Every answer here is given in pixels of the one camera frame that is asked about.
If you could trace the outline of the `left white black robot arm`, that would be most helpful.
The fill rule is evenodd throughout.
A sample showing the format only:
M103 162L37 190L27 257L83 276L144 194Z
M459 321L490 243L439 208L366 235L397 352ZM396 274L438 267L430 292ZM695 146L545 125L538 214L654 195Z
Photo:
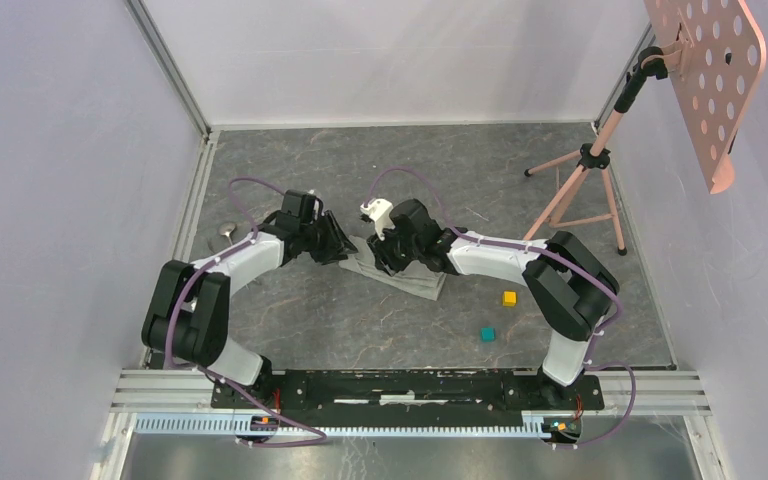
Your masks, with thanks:
M170 260L162 266L141 341L163 353L165 367L206 369L235 382L248 406L262 407L274 394L271 363L230 337L232 296L302 254L329 265L357 251L317 196L289 190L280 209L242 240L193 263Z

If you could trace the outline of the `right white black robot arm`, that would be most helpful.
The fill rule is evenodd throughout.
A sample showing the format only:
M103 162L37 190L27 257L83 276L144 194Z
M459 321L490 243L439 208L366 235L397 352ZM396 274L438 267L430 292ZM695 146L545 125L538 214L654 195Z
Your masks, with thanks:
M524 241L442 227L417 199L398 205L374 199L360 211L374 226L367 244L375 266L387 275L420 263L434 273L527 287L552 330L538 396L551 408L577 396L591 339L615 303L619 285L574 235L562 231L548 240Z

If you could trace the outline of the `grey cloth napkin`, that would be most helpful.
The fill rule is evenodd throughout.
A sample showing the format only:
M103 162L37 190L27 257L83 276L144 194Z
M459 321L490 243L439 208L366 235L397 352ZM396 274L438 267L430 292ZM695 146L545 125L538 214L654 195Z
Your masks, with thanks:
M350 254L347 259L340 260L338 262L340 268L420 298L432 301L439 298L446 280L444 273L432 272L425 265L413 262L406 270L388 275L376 268L372 250L364 238L350 236L349 240L358 252Z

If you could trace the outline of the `silver spoon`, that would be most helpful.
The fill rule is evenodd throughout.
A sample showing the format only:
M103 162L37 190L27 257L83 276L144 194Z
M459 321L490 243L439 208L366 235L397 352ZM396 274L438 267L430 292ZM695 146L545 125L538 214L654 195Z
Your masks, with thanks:
M236 222L224 222L217 227L217 234L225 238L230 245L234 244L234 232L237 230Z

